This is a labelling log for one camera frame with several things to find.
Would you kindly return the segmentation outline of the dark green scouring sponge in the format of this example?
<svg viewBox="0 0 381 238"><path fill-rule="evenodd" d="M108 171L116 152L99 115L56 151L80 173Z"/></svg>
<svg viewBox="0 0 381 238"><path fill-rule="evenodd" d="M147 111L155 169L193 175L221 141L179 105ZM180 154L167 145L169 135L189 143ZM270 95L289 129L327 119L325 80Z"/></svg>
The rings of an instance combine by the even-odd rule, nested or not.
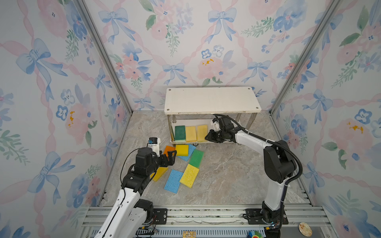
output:
<svg viewBox="0 0 381 238"><path fill-rule="evenodd" d="M185 141L185 140L186 140L186 127L175 126L175 141Z"/></svg>

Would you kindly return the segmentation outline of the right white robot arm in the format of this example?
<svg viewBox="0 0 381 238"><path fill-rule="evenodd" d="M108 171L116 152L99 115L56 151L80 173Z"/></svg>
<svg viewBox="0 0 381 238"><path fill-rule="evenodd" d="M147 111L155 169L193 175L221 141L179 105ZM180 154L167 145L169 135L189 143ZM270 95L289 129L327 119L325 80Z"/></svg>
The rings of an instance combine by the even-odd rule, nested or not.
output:
<svg viewBox="0 0 381 238"><path fill-rule="evenodd" d="M284 223L284 201L289 184L303 173L301 161L290 150L287 142L273 141L254 134L227 115L214 116L213 129L205 137L207 141L234 142L263 156L269 184L260 218L269 225L270 230L279 230Z"/></svg>

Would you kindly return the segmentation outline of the blue sponge back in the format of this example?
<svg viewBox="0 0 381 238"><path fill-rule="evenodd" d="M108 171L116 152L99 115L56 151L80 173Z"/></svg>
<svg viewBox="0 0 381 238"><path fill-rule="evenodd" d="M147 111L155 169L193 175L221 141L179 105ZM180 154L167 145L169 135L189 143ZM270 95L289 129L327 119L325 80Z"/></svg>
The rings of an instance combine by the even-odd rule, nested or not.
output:
<svg viewBox="0 0 381 238"><path fill-rule="evenodd" d="M188 144L188 147L189 147L188 156L179 156L180 159L182 159L186 162L191 158L193 152L196 150L196 147L192 144Z"/></svg>

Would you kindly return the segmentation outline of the bright yellow porous sponge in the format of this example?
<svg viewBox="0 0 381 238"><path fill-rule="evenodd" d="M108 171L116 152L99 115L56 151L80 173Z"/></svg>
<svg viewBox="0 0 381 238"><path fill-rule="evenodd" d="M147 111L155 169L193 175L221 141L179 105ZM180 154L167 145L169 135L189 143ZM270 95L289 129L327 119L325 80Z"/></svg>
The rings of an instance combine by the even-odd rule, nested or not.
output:
<svg viewBox="0 0 381 238"><path fill-rule="evenodd" d="M187 186L188 188L192 188L198 173L199 168L188 164L183 173L183 176L180 179L180 183Z"/></svg>

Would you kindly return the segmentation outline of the small yellow sponge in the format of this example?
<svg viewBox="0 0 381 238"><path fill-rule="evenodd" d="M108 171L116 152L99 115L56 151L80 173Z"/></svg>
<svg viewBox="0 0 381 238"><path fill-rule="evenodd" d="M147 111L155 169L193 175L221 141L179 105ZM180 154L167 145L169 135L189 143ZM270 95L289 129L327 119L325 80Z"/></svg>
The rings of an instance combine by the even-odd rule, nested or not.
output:
<svg viewBox="0 0 381 238"><path fill-rule="evenodd" d="M176 144L175 146L177 156L187 157L189 155L189 145Z"/></svg>

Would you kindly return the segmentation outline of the light green sponge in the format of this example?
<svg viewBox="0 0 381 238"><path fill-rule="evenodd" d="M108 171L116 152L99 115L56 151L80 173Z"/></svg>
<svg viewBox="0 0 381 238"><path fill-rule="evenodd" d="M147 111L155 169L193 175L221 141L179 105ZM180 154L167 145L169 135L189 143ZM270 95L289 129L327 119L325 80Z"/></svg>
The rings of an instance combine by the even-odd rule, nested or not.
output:
<svg viewBox="0 0 381 238"><path fill-rule="evenodd" d="M204 156L203 151L199 151L199 150L195 149L191 155L189 164L196 167L196 168L200 168L203 156Z"/></svg>

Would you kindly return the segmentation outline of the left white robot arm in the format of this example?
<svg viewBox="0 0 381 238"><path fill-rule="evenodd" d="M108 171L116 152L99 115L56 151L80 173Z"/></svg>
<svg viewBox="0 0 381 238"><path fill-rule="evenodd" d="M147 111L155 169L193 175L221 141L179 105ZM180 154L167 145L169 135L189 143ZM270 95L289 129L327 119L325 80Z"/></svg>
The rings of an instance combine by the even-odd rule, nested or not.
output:
<svg viewBox="0 0 381 238"><path fill-rule="evenodd" d="M95 237L134 238L154 222L153 203L141 196L159 168L174 165L176 155L176 150L163 154L153 147L137 149L136 162L122 179L117 200Z"/></svg>

